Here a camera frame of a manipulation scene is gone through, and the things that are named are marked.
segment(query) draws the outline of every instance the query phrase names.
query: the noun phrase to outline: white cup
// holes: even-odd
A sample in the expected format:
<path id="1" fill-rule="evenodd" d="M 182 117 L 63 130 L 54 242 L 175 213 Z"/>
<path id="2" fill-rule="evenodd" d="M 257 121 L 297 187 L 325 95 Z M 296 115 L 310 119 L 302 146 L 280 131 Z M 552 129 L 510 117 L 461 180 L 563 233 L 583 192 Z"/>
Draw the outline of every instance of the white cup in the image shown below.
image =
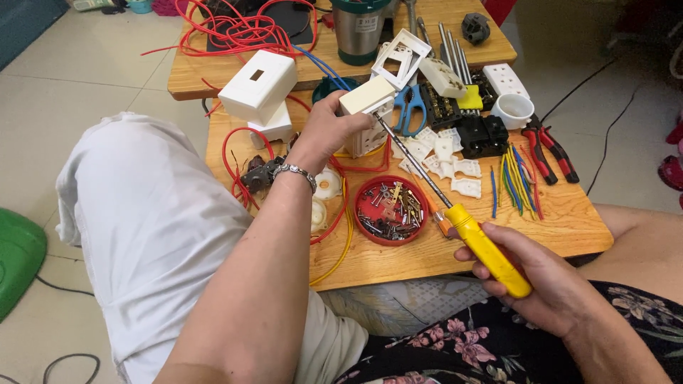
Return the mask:
<path id="1" fill-rule="evenodd" d="M 493 104 L 491 114 L 501 118 L 508 130 L 524 128 L 531 121 L 533 103 L 520 94 L 504 94 Z"/>

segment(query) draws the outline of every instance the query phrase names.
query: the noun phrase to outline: pliers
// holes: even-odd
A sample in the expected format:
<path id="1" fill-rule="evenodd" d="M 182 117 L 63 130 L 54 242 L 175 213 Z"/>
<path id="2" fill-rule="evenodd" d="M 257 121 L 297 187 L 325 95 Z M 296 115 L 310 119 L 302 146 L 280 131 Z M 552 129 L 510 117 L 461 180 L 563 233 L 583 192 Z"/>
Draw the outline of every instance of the pliers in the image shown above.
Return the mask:
<path id="1" fill-rule="evenodd" d="M 398 95 L 396 95 L 393 104 L 401 107 L 401 115 L 398 118 L 398 124 L 393 127 L 395 131 L 400 131 L 405 137 L 413 137 L 417 135 L 419 131 L 422 131 L 422 128 L 424 128 L 425 123 L 427 122 L 427 108 L 420 96 L 419 84 L 412 87 L 404 87 L 401 92 L 398 92 Z M 422 110 L 422 123 L 420 123 L 417 130 L 410 132 L 410 115 L 413 114 L 413 109 L 415 108 Z"/>
<path id="2" fill-rule="evenodd" d="M 559 164 L 564 178 L 567 182 L 576 184 L 579 182 L 579 175 L 576 174 L 572 162 L 569 160 L 567 152 L 564 152 L 564 148 L 559 145 L 557 141 L 548 133 L 550 127 L 546 128 L 538 120 L 538 116 L 534 113 L 531 115 L 531 121 L 527 124 L 525 128 L 522 128 L 522 135 L 529 139 L 529 146 L 531 147 L 531 157 L 533 157 L 533 162 L 536 167 L 541 172 L 543 179 L 545 179 L 548 185 L 553 185 L 557 182 L 557 176 L 550 168 L 546 157 L 543 155 L 543 149 L 541 149 L 541 143 L 550 150 L 555 159 Z"/>

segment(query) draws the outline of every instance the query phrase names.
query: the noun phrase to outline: wooden table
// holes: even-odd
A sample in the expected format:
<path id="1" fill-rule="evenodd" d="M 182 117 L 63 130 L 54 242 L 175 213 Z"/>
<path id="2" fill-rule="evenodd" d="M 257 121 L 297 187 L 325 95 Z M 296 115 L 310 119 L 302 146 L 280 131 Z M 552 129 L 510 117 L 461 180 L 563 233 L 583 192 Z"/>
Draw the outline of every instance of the wooden table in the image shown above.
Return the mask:
<path id="1" fill-rule="evenodd" d="M 307 103 L 311 102 L 311 91 L 292 92 L 296 97 Z M 287 99 L 287 105 L 295 130 L 300 130 L 305 123 L 308 113 L 300 105 Z M 393 123 L 398 120 L 398 110 L 394 111 Z M 412 122 L 421 121 L 415 116 Z M 223 108 L 218 108 L 211 115 L 209 124 L 208 145 L 206 148 L 206 163 L 209 168 L 225 186 L 232 183 L 228 172 L 221 160 L 221 146 L 226 134 L 232 129 L 246 126 L 246 122 L 235 117 L 228 116 Z M 519 130 L 510 132 L 510 143 L 517 148 L 529 149 L 528 141 Z M 276 154 L 285 154 L 283 144 L 273 145 Z M 266 150 L 256 151 L 249 139 L 247 131 L 239 131 L 232 135 L 228 142 L 228 150 L 231 150 L 240 168 L 247 159 L 251 159 L 257 153 L 264 159 L 268 158 Z M 490 181 L 490 166 L 498 175 L 500 164 L 499 157 L 488 157 L 479 160 L 482 167 L 482 198 L 477 200 L 472 197 L 461 196 L 457 192 L 450 191 L 450 179 L 435 180 L 451 202 L 463 203 L 465 208 L 478 221 L 491 220 L 499 225 L 506 225 L 538 241 L 550 248 L 560 256 L 577 256 L 587 253 L 596 253 L 607 250 L 613 243 L 612 236 L 603 224 L 591 205 L 588 197 L 578 184 L 568 184 L 562 177 L 557 161 L 552 154 L 545 150 L 546 158 L 555 174 L 561 179 L 556 185 L 548 186 L 541 181 L 539 193 L 541 205 L 546 219 L 533 221 L 528 212 L 520 217 L 519 212 L 512 208 L 510 199 L 506 194 L 499 196 L 503 200 L 503 206 L 498 208 L 497 218 L 491 219 L 492 192 Z M 232 155 L 227 156 L 232 167 L 235 166 Z M 359 159 L 342 159 L 344 164 L 369 167 L 381 163 L 381 153 Z M 412 178 L 398 167 L 399 161 L 391 159 L 391 166 L 387 174 L 396 174 L 401 177 Z M 376 173 L 348 172 L 351 198 L 357 192 L 360 185 L 368 178 L 377 176 Z M 428 190 L 428 193 L 438 201 L 436 194 Z M 339 214 L 342 199 L 327 202 L 327 220 L 329 223 Z M 327 272 L 337 261 L 344 248 L 346 241 L 346 216 L 341 218 L 337 229 L 319 244 L 311 246 L 311 279 L 315 279 Z M 328 278 L 314 286 L 316 290 L 328 290 L 366 284 L 392 282 L 396 280 L 414 279 L 456 273 L 471 270 L 471 262 L 457 262 L 453 259 L 453 252 L 462 246 L 462 242 L 445 240 L 436 224 L 430 220 L 424 231 L 413 242 L 401 247 L 383 247 L 364 237 L 354 227 L 351 248 L 339 268 Z"/>
<path id="2" fill-rule="evenodd" d="M 330 8 L 329 0 L 320 0 L 316 4 L 322 8 Z M 479 12 L 489 16 L 480 0 L 419 0 L 415 4 L 416 15 L 422 16 L 429 33 L 430 40 L 438 50 L 441 37 L 438 32 L 438 22 L 443 21 L 446 29 L 451 29 L 454 37 L 462 36 L 460 23 L 465 14 Z M 199 11 L 195 12 L 194 20 L 202 21 Z M 467 61 L 471 67 L 484 66 L 487 64 L 511 63 L 517 57 L 514 49 L 507 41 L 501 30 L 492 21 L 491 36 L 487 41 L 474 47 L 463 39 L 461 46 L 467 54 Z M 394 19 L 395 33 L 402 27 L 408 29 L 408 11 L 406 6 L 400 4 L 398 14 Z M 184 22 L 181 36 L 190 29 L 190 24 Z M 190 45 L 197 49 L 206 49 L 206 35 L 194 33 L 189 40 Z M 370 76 L 372 63 L 365 66 L 350 66 L 341 61 L 337 55 L 337 40 L 334 31 L 327 29 L 322 23 L 318 25 L 318 43 L 313 54 L 323 59 L 340 76 L 352 77 L 362 83 Z M 249 59 L 253 53 L 244 53 L 244 59 Z M 242 68 L 242 62 L 233 55 L 216 57 L 190 57 L 177 50 L 173 60 L 171 74 L 169 75 L 168 90 L 176 100 L 193 100 L 198 98 L 213 98 L 218 94 L 217 90 L 208 87 L 201 78 L 209 84 L 222 88 Z M 387 69 L 397 70 L 396 65 L 388 65 Z M 305 57 L 296 58 L 296 70 L 298 72 L 298 84 L 294 90 L 312 90 L 317 86 L 323 73 Z"/>

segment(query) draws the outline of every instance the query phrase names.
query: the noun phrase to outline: white pants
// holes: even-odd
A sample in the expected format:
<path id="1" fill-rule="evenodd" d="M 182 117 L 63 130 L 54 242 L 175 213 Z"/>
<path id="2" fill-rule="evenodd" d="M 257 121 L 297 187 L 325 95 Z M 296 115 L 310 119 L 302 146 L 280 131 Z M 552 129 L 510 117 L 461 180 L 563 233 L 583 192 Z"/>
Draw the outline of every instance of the white pants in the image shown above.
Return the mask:
<path id="1" fill-rule="evenodd" d="M 125 382 L 151 383 L 251 216 L 178 127 L 132 113 L 83 134 L 57 193 L 57 231 L 83 248 L 114 364 Z M 310 290 L 294 382 L 330 383 L 366 342 L 364 328 L 335 316 Z"/>

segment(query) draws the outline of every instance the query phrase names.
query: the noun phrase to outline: tile floor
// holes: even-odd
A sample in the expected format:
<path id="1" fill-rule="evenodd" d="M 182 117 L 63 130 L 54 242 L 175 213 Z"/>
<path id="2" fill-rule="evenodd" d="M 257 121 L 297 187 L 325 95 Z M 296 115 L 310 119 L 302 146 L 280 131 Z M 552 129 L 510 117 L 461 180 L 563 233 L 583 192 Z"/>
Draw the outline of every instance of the tile floor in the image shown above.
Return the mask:
<path id="1" fill-rule="evenodd" d="M 615 10 L 578 1 L 519 0 L 503 25 L 519 53 L 514 69 L 541 113 L 607 60 L 599 52 Z M 596 18 L 600 22 L 587 25 Z M 173 51 L 139 56 L 172 45 L 180 26 L 180 18 L 154 14 L 69 11 L 0 72 L 0 206 L 44 226 L 49 256 L 41 275 L 54 284 L 90 289 L 82 253 L 61 244 L 54 231 L 55 178 L 86 128 L 103 116 L 136 111 L 175 122 L 200 154 L 206 149 L 208 120 L 199 101 L 176 102 L 165 91 Z M 683 96 L 668 82 L 664 55 L 627 44 L 616 53 L 622 58 L 615 65 L 547 121 L 586 189 L 602 158 L 607 126 L 641 84 L 612 128 L 590 198 L 680 213 L 678 193 L 660 182 L 656 168 L 675 154 L 663 139 Z M 52 360 L 79 352 L 102 359 L 95 384 L 117 383 L 104 322 L 91 297 L 34 284 L 0 325 L 0 345 L 0 373 L 22 384 L 39 383 Z M 92 366 L 85 359 L 60 364 L 51 384 L 83 383 Z"/>

